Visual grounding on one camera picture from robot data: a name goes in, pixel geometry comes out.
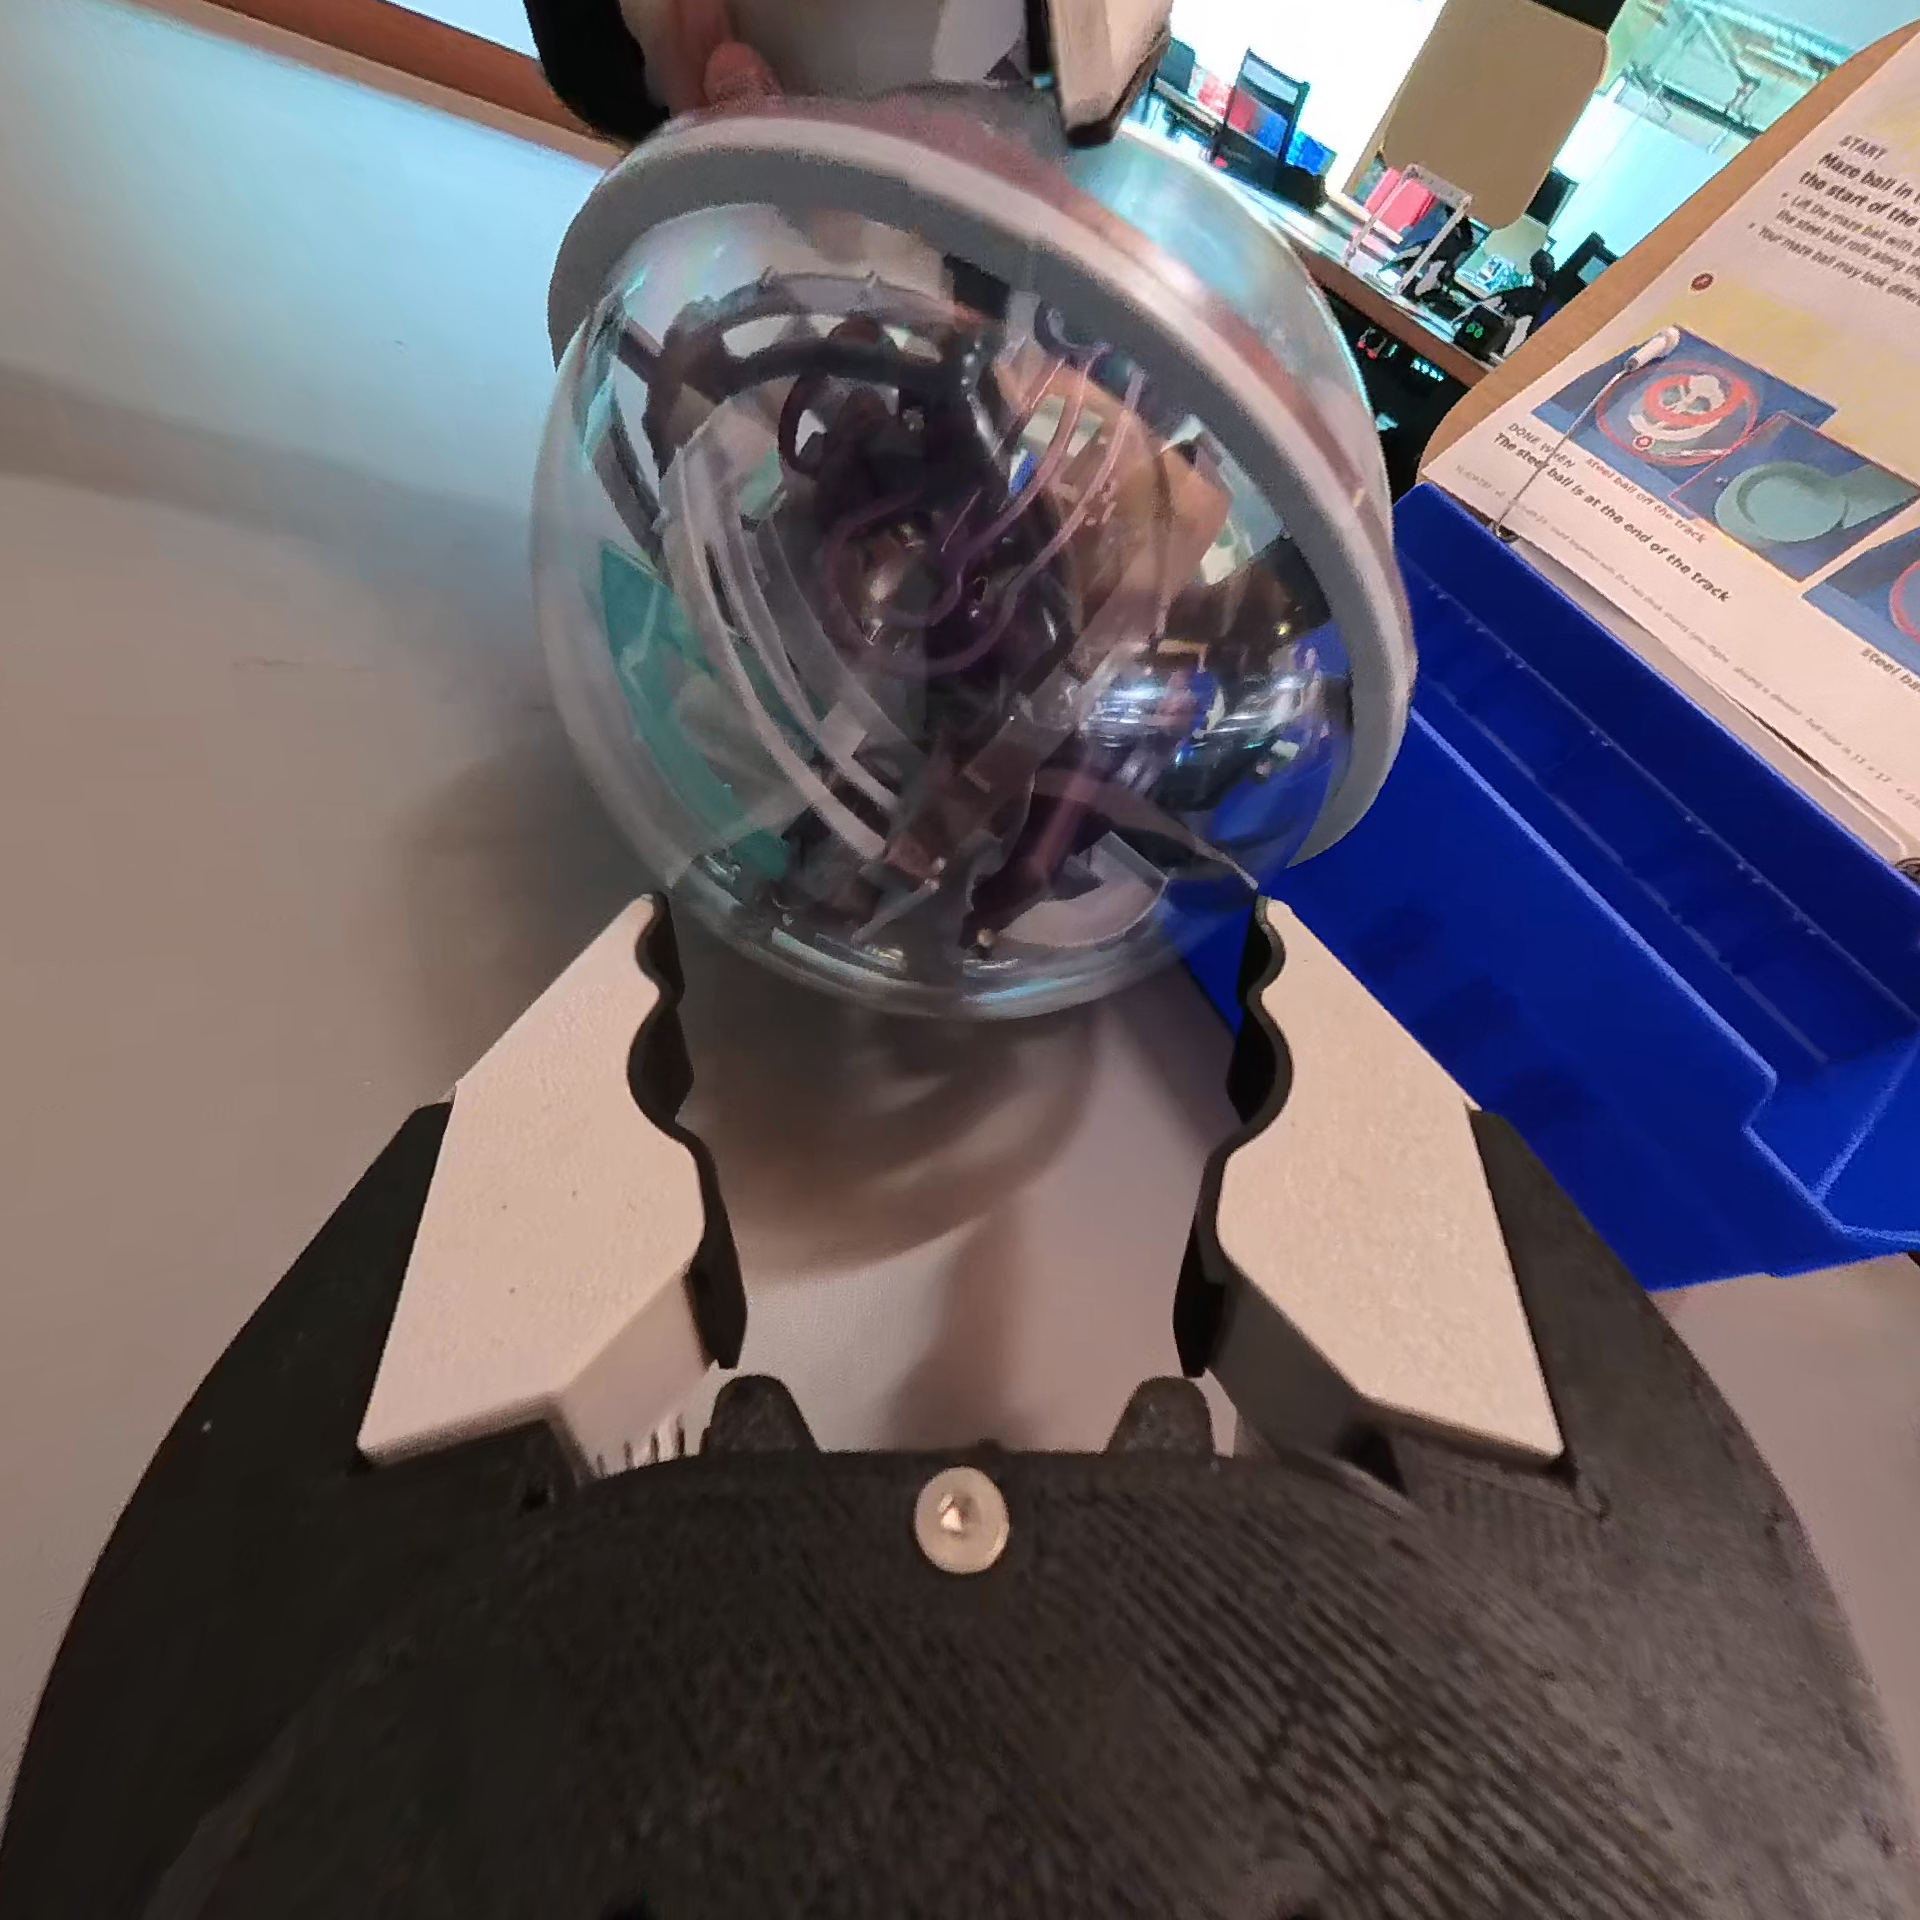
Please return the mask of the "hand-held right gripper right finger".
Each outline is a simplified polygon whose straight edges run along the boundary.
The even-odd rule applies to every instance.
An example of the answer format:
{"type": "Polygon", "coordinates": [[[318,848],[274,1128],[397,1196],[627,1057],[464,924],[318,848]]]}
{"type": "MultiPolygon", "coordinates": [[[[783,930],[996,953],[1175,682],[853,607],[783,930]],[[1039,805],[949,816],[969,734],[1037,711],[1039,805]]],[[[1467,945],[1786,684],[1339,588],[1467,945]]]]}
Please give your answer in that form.
{"type": "Polygon", "coordinates": [[[1552,1470],[1565,1436],[1475,1139],[1479,1111],[1276,901],[1253,907],[1175,1345],[1242,1454],[1408,1436],[1552,1470]]]}

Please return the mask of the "printed instruction sheet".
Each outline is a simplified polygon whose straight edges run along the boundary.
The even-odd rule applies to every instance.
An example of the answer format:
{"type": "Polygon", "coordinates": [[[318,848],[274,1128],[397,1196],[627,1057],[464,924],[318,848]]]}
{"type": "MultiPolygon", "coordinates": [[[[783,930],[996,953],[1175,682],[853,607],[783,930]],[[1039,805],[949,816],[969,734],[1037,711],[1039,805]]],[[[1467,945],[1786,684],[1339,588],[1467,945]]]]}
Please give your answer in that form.
{"type": "Polygon", "coordinates": [[[1429,485],[1917,852],[1917,42],[1429,485]]]}

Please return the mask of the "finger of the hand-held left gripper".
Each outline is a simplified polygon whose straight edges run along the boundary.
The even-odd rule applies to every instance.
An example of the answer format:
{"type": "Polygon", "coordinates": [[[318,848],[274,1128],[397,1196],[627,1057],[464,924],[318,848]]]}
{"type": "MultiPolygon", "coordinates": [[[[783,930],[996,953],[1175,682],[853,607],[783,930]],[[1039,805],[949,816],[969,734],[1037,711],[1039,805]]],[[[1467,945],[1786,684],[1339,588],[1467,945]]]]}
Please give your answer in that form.
{"type": "Polygon", "coordinates": [[[1173,3],[1040,3],[1039,79],[1068,146],[1105,146],[1170,46],[1173,3]]]}

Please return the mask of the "blue plastic bin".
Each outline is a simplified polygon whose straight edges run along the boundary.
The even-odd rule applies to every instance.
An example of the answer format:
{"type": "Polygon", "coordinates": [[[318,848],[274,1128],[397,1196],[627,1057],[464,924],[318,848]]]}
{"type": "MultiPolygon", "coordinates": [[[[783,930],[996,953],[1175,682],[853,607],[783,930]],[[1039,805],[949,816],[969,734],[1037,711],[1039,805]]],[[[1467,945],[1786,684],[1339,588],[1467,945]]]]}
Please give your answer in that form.
{"type": "Polygon", "coordinates": [[[1649,1289],[1916,1256],[1916,877],[1432,488],[1356,827],[1253,865],[1649,1289]]]}

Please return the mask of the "clear plastic maze ball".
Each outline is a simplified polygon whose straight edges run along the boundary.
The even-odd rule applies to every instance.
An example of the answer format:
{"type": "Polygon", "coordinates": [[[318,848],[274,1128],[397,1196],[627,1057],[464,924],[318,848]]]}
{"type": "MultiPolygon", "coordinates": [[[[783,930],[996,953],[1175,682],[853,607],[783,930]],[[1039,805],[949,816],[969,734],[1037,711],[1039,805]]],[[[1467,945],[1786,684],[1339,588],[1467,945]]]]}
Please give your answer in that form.
{"type": "Polygon", "coordinates": [[[1209,942],[1380,796],[1417,680],[1377,424],[1220,174],[1020,88],[677,118],[549,287],[534,606],[676,919],[1025,1021],[1209,942]]]}

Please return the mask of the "tan divider panel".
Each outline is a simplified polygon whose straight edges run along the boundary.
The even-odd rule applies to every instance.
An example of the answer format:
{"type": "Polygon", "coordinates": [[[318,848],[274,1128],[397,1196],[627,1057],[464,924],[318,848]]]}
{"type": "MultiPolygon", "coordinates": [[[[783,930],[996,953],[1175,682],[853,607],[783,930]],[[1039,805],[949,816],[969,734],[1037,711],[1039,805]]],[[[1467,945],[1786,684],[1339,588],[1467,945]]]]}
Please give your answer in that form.
{"type": "Polygon", "coordinates": [[[1447,3],[1344,182],[1379,162],[1467,193],[1485,227],[1524,217],[1602,84],[1620,3],[1447,3]]]}

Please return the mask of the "person's left hand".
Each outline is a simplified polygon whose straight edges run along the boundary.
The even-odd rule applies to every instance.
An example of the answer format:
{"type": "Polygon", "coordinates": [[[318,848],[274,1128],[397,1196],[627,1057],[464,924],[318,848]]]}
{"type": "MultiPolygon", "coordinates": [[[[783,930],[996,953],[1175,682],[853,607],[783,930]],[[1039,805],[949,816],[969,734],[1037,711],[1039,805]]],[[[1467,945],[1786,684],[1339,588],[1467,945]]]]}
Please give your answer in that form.
{"type": "Polygon", "coordinates": [[[733,28],[726,3],[619,3],[643,62],[647,96],[670,118],[771,103],[783,84],[733,28]]]}

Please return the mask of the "clear acrylic stand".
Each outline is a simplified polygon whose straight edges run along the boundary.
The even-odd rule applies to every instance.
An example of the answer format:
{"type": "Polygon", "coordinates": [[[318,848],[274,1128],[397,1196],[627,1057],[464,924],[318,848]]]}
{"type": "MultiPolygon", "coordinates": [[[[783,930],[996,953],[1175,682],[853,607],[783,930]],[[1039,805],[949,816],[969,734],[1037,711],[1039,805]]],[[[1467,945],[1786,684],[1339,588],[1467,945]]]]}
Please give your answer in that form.
{"type": "Polygon", "coordinates": [[[1352,265],[1420,300],[1450,284],[1475,251],[1475,196],[1422,166],[1382,166],[1365,196],[1352,265]]]}

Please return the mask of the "wooden desk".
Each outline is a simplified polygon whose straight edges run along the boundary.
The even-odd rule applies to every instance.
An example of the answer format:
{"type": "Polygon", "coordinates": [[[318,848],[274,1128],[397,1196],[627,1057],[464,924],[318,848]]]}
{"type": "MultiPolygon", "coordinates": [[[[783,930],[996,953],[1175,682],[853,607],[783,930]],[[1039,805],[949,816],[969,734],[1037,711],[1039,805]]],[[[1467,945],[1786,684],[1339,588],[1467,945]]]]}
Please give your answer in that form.
{"type": "Polygon", "coordinates": [[[1356,207],[1343,196],[1330,196],[1321,207],[1306,212],[1205,164],[1191,166],[1188,173],[1216,179],[1264,229],[1283,238],[1328,301],[1339,301],[1357,313],[1366,326],[1392,334],[1405,349],[1432,364],[1454,383],[1472,390],[1489,380],[1492,373],[1499,373],[1454,346],[1454,334],[1437,318],[1397,296],[1374,273],[1379,265],[1377,245],[1353,245],[1365,224],[1362,207],[1356,207]]]}

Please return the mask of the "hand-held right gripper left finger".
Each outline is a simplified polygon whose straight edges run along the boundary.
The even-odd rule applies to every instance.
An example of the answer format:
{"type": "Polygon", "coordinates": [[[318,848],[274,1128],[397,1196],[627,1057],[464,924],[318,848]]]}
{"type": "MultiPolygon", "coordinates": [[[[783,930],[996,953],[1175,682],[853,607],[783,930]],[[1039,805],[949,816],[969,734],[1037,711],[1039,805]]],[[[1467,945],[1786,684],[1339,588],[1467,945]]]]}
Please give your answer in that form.
{"type": "Polygon", "coordinates": [[[545,1429],[581,1471],[697,1448],[748,1292],[694,1073],[670,910],[627,904],[459,1080],[355,1448],[545,1429]]]}

